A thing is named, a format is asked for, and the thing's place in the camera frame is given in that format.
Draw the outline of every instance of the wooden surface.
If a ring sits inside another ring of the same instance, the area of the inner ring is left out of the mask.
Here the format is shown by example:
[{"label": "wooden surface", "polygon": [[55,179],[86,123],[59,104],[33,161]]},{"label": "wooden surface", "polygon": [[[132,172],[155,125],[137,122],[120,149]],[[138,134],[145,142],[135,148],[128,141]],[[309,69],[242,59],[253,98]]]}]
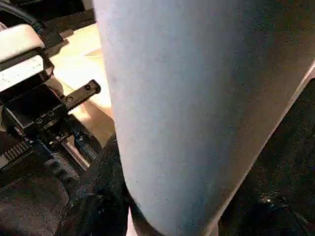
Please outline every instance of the wooden surface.
[{"label": "wooden surface", "polygon": [[97,27],[94,24],[76,30],[67,39],[69,44],[50,58],[55,65],[55,78],[65,95],[92,79],[100,84],[101,93],[72,113],[105,145],[115,128]]},{"label": "wooden surface", "polygon": [[91,102],[108,116],[113,117],[99,33],[96,25],[76,30],[67,38],[69,44],[51,57],[55,77],[71,89],[77,89],[94,79],[101,86],[101,93]]}]

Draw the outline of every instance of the black plastic part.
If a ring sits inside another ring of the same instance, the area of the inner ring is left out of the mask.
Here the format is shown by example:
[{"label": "black plastic part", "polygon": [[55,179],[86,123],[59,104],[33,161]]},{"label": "black plastic part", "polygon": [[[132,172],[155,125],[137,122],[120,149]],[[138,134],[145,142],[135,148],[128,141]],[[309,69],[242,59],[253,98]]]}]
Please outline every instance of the black plastic part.
[{"label": "black plastic part", "polygon": [[65,103],[68,111],[70,111],[97,93],[100,93],[100,86],[95,80],[91,80],[89,83],[80,87],[67,97],[64,97],[63,102]]},{"label": "black plastic part", "polygon": [[89,163],[92,163],[102,152],[100,143],[74,115],[69,115],[67,122],[74,135],[74,146]]},{"label": "black plastic part", "polygon": [[41,84],[5,103],[4,114],[23,134],[36,135],[44,125],[66,115],[67,109],[47,85]]},{"label": "black plastic part", "polygon": [[75,136],[74,145],[89,163],[99,156],[99,153],[93,148],[92,140],[86,134]]},{"label": "black plastic part", "polygon": [[297,217],[284,198],[257,204],[241,228],[242,236],[310,236],[308,222]]},{"label": "black plastic part", "polygon": [[129,203],[116,137],[70,193],[57,236],[125,236]]},{"label": "black plastic part", "polygon": [[36,141],[34,149],[38,156],[46,159],[45,167],[63,183],[67,192],[70,192],[83,174],[80,166],[61,146],[59,151],[52,151],[41,141]]},{"label": "black plastic part", "polygon": [[26,141],[21,141],[17,143],[15,146],[7,150],[1,156],[6,158],[8,162],[12,162],[19,158],[22,154],[26,153],[31,149],[31,146]]},{"label": "black plastic part", "polygon": [[[12,59],[9,59],[7,61],[4,61],[0,63],[0,71],[5,70],[9,67],[12,67],[20,62],[23,62],[29,58],[32,58],[36,55],[40,55],[43,58],[43,69],[52,69],[53,64],[50,62],[50,60],[47,58],[45,54],[41,51],[41,49],[34,49],[29,52],[23,53],[19,56],[16,56]],[[50,78],[49,75],[45,71],[41,72],[40,74],[37,74],[35,76],[32,76],[28,79],[25,79],[24,81],[0,92],[0,104],[3,104],[5,102],[8,102],[21,94],[25,93],[28,90],[31,90],[32,88],[42,84],[43,82],[47,81]]]}]

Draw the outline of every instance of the white cylinder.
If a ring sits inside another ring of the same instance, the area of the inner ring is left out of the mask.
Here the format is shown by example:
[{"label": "white cylinder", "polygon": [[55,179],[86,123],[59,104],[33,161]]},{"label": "white cylinder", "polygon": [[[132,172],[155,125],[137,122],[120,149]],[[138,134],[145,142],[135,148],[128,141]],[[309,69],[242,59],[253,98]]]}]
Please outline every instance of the white cylinder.
[{"label": "white cylinder", "polygon": [[126,184],[158,232],[217,224],[303,87],[314,7],[95,1]]}]

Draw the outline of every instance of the white object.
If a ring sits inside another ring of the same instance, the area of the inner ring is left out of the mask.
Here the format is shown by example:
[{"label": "white object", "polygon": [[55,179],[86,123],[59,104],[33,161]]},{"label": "white object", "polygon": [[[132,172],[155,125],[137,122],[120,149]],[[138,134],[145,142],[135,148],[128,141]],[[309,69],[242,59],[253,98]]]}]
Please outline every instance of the white object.
[{"label": "white object", "polygon": [[35,48],[45,45],[29,25],[18,25],[0,32],[0,63]]},{"label": "white object", "polygon": [[36,55],[0,71],[0,92],[44,70],[43,58]]}]

